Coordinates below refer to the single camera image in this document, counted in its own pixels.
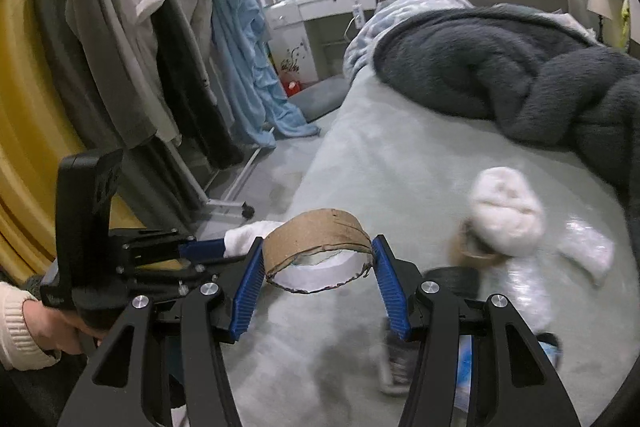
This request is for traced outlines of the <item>person's left hand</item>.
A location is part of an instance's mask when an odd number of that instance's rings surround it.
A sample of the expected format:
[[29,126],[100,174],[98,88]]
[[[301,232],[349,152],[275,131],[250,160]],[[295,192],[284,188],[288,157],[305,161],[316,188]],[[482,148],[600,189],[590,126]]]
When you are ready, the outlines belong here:
[[80,355],[81,334],[99,340],[107,334],[103,329],[94,329],[86,324],[75,312],[48,308],[37,300],[25,300],[22,310],[29,334],[43,351]]

